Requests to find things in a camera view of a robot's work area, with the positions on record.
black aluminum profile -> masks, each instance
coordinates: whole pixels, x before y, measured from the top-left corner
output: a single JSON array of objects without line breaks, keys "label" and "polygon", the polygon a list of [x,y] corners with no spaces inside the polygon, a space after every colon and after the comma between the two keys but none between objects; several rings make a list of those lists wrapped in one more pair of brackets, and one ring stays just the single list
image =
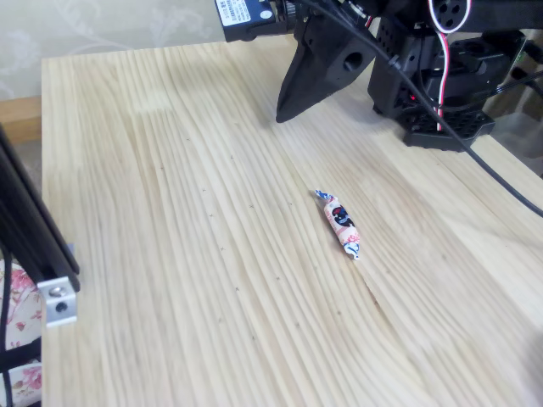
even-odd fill
[{"label": "black aluminum profile", "polygon": [[80,290],[79,266],[1,125],[0,242],[36,284],[67,276]]}]

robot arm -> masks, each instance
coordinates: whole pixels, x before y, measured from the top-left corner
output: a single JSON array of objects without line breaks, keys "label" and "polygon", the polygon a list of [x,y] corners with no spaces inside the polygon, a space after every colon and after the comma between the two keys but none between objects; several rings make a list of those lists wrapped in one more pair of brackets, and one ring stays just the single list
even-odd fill
[{"label": "robot arm", "polygon": [[[478,100],[502,83],[523,49],[521,28],[542,28],[541,0],[472,0],[465,32],[482,32],[480,38],[450,46],[445,106]],[[426,0],[313,0],[350,27],[382,45],[396,57],[412,80],[438,99],[444,55],[435,34]],[[216,0],[227,41],[251,41],[258,36],[294,32],[298,47],[281,87],[277,122],[293,119],[324,98],[351,84],[375,58],[374,51],[345,27],[299,0]],[[434,15],[443,26],[460,25],[466,0],[436,0]],[[376,38],[367,29],[381,17]],[[407,86],[378,59],[368,93],[374,110],[397,120],[409,145],[459,151],[449,136],[435,129]],[[493,120],[482,112],[484,103],[445,118],[465,140],[488,133]]]}]

label sticker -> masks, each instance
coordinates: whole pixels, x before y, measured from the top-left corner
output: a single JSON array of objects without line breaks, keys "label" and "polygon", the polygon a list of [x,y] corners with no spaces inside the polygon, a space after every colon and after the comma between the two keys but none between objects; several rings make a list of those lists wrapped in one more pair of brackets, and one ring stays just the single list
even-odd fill
[{"label": "label sticker", "polygon": [[251,21],[245,0],[216,0],[222,25],[236,25]]}]

wood grain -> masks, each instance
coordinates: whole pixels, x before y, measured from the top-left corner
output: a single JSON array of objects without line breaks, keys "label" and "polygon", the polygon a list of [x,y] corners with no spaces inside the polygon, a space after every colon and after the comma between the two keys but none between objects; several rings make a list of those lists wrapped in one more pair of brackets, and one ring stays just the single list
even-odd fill
[{"label": "wood grain", "polygon": [[[543,222],[465,154],[405,147],[369,70],[276,124],[293,54],[44,61],[43,193],[82,286],[77,323],[43,336],[44,405],[543,402]],[[543,205],[537,176],[475,147]]]},{"label": "wood grain", "polygon": [[0,124],[12,144],[42,138],[42,98],[19,98],[0,102]]}]

screw hole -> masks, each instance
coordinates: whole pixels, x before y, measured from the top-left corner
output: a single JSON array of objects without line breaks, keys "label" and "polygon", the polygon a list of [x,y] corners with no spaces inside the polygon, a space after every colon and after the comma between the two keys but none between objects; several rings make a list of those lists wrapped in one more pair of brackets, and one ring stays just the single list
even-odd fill
[{"label": "screw hole", "polygon": [[58,303],[57,306],[55,307],[55,309],[59,313],[60,312],[65,312],[68,309],[68,305],[66,305],[66,303]]},{"label": "screw hole", "polygon": [[345,70],[352,72],[353,70],[357,70],[362,65],[362,54],[361,53],[350,53],[347,55],[347,58],[345,58],[345,61],[343,62],[343,67]]}]

